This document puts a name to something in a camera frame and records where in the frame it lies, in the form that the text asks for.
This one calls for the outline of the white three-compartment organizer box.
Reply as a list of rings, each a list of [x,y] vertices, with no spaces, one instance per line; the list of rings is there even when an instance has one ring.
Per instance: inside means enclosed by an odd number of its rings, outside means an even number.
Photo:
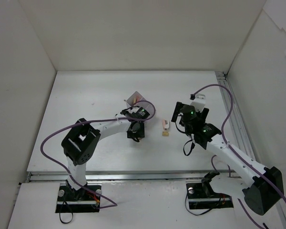
[[[125,100],[126,107],[138,106],[149,113],[147,120],[152,119],[156,114],[156,108],[153,103],[146,100],[138,91],[135,91],[128,99]]]

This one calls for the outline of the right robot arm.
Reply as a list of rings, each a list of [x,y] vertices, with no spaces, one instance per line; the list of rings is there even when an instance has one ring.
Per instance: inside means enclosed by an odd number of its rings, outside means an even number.
[[[209,110],[197,112],[193,105],[177,102],[171,121],[184,127],[183,134],[187,135],[192,145],[215,154],[226,162],[245,182],[236,192],[244,199],[247,206],[256,214],[263,216],[280,199],[284,192],[281,171],[267,168],[250,158],[233,144],[224,141],[222,132],[213,124],[206,123]]]

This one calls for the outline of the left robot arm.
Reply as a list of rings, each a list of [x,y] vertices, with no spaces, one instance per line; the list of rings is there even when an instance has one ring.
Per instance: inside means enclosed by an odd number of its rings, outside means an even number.
[[[86,163],[91,159],[97,144],[102,139],[125,133],[128,139],[139,142],[145,137],[144,120],[150,113],[140,107],[134,106],[122,110],[113,121],[104,123],[91,123],[73,127],[63,139],[61,146],[67,157],[68,169],[75,179],[67,178],[69,195],[80,200],[86,194]]]

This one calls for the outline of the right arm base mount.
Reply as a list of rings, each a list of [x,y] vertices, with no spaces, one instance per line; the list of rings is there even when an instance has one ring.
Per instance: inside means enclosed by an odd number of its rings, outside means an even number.
[[[184,206],[195,216],[207,214],[214,209],[233,208],[232,198],[224,193],[216,193],[210,186],[218,172],[210,172],[199,183],[186,183]]]

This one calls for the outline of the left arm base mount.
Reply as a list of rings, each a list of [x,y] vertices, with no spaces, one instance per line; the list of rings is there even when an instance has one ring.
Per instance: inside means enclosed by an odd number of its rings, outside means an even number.
[[[96,213],[100,209],[99,195],[81,189],[71,191],[66,184],[60,184],[55,213]]]

